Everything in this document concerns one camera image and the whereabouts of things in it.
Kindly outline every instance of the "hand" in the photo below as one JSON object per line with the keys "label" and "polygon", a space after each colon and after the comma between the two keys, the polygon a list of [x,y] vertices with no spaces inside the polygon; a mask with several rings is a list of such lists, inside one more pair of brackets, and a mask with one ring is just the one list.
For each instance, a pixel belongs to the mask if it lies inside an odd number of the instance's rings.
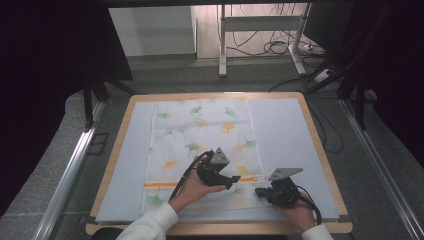
{"label": "hand", "polygon": [[183,210],[186,206],[193,202],[199,201],[203,196],[212,192],[220,192],[225,189],[225,186],[206,186],[195,169],[191,170],[184,184],[181,186],[178,194],[169,201],[169,205],[175,210],[176,213]]}
{"label": "hand", "polygon": [[[310,198],[305,193],[301,194],[303,197],[310,200]],[[273,205],[273,207],[277,211],[284,213],[293,226],[301,232],[305,232],[306,230],[315,227],[315,220],[312,214],[312,209],[302,200],[297,200],[293,208],[282,208],[277,205]]]}

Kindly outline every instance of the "white wall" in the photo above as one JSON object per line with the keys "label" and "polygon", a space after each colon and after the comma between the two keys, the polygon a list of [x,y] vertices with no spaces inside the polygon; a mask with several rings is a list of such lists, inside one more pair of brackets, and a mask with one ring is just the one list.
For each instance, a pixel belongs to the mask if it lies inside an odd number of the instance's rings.
{"label": "white wall", "polygon": [[196,52],[194,7],[109,9],[126,56]]}

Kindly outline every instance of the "white sleeve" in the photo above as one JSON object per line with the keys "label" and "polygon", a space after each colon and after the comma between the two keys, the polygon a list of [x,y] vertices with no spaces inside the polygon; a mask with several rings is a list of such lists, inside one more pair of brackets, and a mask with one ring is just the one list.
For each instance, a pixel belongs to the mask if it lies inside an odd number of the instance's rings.
{"label": "white sleeve", "polygon": [[302,233],[303,240],[333,240],[325,225],[315,226]]}
{"label": "white sleeve", "polygon": [[174,209],[168,203],[163,203],[131,223],[117,240],[164,240],[168,229],[177,221],[178,215]]}

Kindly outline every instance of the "white cloth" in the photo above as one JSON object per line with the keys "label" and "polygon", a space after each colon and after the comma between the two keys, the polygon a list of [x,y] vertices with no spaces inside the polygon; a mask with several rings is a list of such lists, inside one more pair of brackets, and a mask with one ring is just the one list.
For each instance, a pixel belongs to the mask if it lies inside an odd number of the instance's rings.
{"label": "white cloth", "polygon": [[[164,240],[168,229],[178,221],[178,215],[168,204],[145,213],[131,223],[117,240]],[[332,240],[324,225],[313,227],[302,233],[303,240]]]}

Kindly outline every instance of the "gray floor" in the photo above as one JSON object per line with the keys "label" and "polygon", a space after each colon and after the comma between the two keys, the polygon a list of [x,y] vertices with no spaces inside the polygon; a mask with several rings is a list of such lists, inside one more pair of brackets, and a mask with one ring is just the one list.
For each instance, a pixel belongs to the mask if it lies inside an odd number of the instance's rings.
{"label": "gray floor", "polygon": [[[130,58],[134,82],[124,82],[140,93],[184,93],[269,90],[297,77],[290,59],[231,60],[227,78],[218,77],[217,61],[190,57]],[[276,91],[296,91],[304,81],[282,85]],[[335,239],[410,239],[373,165],[352,130],[336,98],[333,83],[309,96],[321,136],[354,229]],[[96,131],[104,145],[92,144],[84,158],[51,239],[89,239],[85,233],[97,188],[130,96],[107,85],[110,100]],[[424,170],[373,112],[365,108],[367,133],[389,172],[421,222],[424,222]],[[66,115],[38,167],[0,220],[0,239],[31,239],[84,129],[82,93],[71,96]],[[289,239],[300,239],[290,236]]]}

